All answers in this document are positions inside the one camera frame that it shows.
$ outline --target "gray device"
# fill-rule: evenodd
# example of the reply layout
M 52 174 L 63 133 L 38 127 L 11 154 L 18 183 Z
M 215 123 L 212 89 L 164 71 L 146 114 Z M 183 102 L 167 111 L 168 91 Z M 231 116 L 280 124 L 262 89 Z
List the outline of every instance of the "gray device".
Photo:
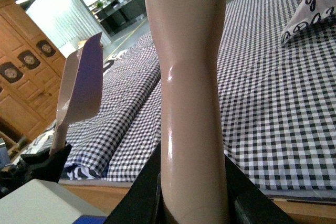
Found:
M 9 165 L 11 163 L 11 159 L 9 158 L 6 143 L 0 138 L 0 169 Z

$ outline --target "gingham fabric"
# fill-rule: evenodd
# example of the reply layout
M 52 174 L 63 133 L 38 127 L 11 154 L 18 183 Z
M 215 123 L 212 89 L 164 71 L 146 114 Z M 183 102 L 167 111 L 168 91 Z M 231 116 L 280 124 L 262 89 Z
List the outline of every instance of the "gingham fabric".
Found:
M 141 108 L 102 178 L 133 182 L 161 139 L 161 82 Z
M 157 58 L 153 42 L 143 43 L 128 50 L 105 74 L 97 116 L 69 127 L 66 141 L 72 150 L 65 165 L 65 177 L 98 176 L 103 172 L 160 79 Z M 43 148 L 49 147 L 52 139 Z
M 298 2 L 227 5 L 218 54 L 225 154 L 259 188 L 336 189 L 336 18 L 282 46 L 281 31 Z M 102 179 L 133 182 L 160 141 L 160 87 L 135 117 Z

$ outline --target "white pillow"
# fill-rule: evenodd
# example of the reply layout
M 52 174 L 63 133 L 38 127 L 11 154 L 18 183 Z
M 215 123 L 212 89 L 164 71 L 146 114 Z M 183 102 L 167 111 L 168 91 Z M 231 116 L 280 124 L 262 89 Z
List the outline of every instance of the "white pillow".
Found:
M 336 13 L 336 0 L 301 0 L 281 34 L 282 43 L 295 33 Z

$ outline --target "wooden wardrobe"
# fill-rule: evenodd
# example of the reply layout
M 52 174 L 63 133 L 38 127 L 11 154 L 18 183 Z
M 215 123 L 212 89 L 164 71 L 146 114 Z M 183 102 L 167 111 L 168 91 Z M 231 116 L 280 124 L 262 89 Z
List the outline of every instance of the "wooden wardrobe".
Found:
M 0 0 L 0 123 L 34 140 L 56 118 L 65 58 L 14 0 Z

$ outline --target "wooden bed frame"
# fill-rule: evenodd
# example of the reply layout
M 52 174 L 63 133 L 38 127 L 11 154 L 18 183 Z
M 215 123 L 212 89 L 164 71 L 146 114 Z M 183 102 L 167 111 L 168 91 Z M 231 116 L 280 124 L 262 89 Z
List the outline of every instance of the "wooden bed frame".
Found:
M 129 188 L 62 185 L 81 199 L 109 215 Z M 274 203 L 300 224 L 336 224 L 336 205 L 274 199 Z

